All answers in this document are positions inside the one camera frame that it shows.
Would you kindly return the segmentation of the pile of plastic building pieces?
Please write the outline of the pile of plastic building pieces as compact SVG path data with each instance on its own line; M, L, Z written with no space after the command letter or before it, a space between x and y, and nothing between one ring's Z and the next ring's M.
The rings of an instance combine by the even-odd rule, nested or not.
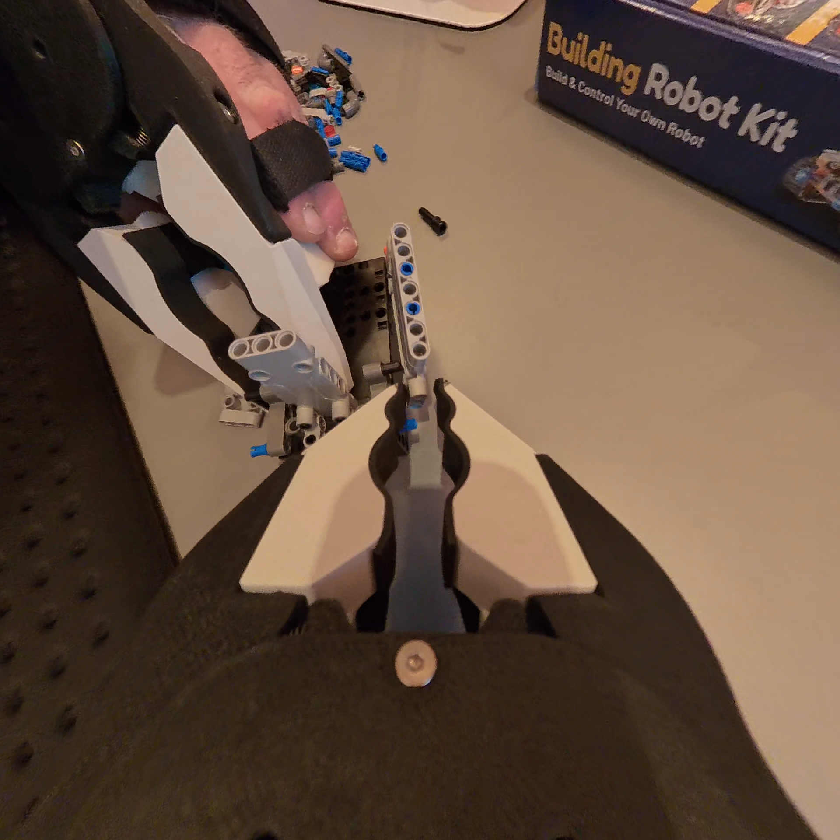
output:
M299 50L283 49L280 57L282 72L307 125L327 149L333 174L364 174L373 161L388 161L380 143L360 146L344 137L367 101L354 75L352 57L345 50L323 45L312 59Z

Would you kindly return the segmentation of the long grey holed beam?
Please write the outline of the long grey holed beam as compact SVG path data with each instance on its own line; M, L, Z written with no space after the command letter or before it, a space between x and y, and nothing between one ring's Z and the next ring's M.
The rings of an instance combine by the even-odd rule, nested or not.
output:
M429 393L427 363L431 343L412 234L402 222L394 223L387 240L386 276L407 404L420 409Z

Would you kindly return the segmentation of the white book stand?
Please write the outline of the white book stand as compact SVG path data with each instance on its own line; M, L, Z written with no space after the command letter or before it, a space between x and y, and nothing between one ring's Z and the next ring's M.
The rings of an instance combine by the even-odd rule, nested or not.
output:
M326 1L367 13L477 32L509 20L525 1Z

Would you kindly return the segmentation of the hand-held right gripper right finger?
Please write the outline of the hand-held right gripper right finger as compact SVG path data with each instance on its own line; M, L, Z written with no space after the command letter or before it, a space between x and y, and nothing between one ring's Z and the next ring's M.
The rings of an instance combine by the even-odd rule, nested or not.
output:
M503 601L598 583L538 454L443 378L434 383L444 492L440 563L464 625Z

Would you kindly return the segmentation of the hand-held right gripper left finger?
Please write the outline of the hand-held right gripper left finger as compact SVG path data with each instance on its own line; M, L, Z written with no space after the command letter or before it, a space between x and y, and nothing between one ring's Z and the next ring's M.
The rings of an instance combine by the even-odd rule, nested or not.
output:
M394 575L387 483L402 448L404 386L390 385L300 459L239 580L250 594L335 601L354 620Z

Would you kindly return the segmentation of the dark blue cardboard box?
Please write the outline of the dark blue cardboard box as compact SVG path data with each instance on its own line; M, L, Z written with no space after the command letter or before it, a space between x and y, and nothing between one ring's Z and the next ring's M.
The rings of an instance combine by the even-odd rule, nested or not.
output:
M838 254L838 2L546 2L537 93Z

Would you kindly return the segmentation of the black perforated base assembly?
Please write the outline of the black perforated base assembly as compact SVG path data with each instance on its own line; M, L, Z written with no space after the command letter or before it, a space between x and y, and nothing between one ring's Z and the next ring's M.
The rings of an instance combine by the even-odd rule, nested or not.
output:
M265 429L262 444L249 450L251 458L285 459L314 446L330 429L383 393L389 385L404 385L386 276L386 255L337 269L324 288L328 310L339 317L347 340L353 387L339 392L339 377L313 350L305 350L292 331L262 330L237 339L229 356L241 364L259 386L267 404L261 409L244 397L228 395L220 421L257 418ZM441 459L431 410L407 404L400 446L409 458L408 486L414 490L442 487Z

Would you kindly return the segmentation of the person's left hand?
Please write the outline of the person's left hand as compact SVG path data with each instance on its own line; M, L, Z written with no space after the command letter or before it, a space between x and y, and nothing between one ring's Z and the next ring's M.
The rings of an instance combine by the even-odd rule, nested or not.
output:
M250 140L291 120L304 123L280 69L248 46L243 35L198 14L167 10L162 18L216 72ZM358 238L333 182L318 183L291 198L280 218L294 239L317 245L336 262L353 261L357 255Z

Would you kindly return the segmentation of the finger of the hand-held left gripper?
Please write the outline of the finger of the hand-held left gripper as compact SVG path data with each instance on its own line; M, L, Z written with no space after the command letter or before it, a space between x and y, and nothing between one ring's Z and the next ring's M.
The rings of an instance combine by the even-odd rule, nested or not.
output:
M236 274L250 306L276 328L294 332L339 377L347 395L347 355L321 289L336 266L317 245L294 238L270 242L176 125L155 154L164 208L192 241Z
M231 328L201 299L193 278L221 261L175 224L92 229L79 249L142 325L228 389L257 397L259 388L228 348Z

